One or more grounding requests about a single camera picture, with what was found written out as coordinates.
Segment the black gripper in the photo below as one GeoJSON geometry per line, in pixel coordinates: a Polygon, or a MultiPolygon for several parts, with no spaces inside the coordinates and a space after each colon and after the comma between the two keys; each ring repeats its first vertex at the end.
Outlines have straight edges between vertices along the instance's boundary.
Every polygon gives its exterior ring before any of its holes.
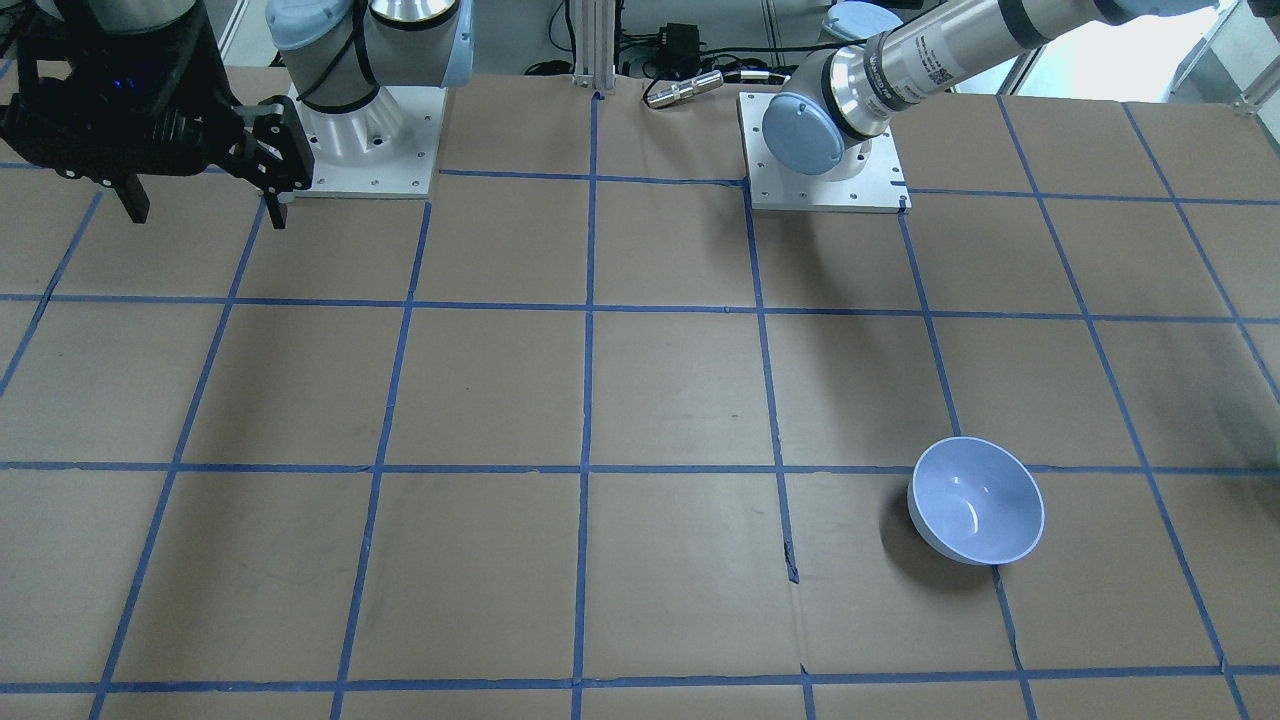
{"type": "Polygon", "coordinates": [[[201,1],[37,1],[15,70],[3,141],[36,167],[110,186],[134,224],[151,208],[141,176],[218,167],[265,192],[275,231],[292,192],[311,186],[294,104],[237,97],[201,1]]]}

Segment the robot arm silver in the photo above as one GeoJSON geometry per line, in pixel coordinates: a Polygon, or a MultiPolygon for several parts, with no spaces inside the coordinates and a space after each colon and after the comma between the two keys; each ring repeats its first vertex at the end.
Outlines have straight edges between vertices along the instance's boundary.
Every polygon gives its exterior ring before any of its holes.
{"type": "Polygon", "coordinates": [[[15,42],[18,90],[3,141],[37,167],[116,193],[142,223],[142,176],[209,167],[250,182],[271,224],[316,161],[358,167],[408,137],[394,87],[448,88],[472,74],[467,1],[270,1],[292,95],[243,102],[201,1],[38,1],[15,42]]]}
{"type": "Polygon", "coordinates": [[[810,53],[769,101],[765,146],[803,176],[833,170],[891,117],[1091,22],[1175,17],[1206,1],[946,1],[861,44],[810,53]]]}

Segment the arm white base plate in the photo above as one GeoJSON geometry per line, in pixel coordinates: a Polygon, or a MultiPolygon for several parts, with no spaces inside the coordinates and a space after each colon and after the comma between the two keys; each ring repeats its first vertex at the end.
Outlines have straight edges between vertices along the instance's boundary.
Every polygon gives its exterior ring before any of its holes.
{"type": "Polygon", "coordinates": [[[781,164],[767,147],[763,122],[769,99],[741,92],[739,118],[751,206],[772,211],[905,213],[913,208],[893,133],[854,146],[823,176],[781,164]]]}
{"type": "Polygon", "coordinates": [[[300,102],[314,173],[311,186],[294,196],[428,199],[448,97],[445,88],[393,86],[342,114],[300,102]]]}

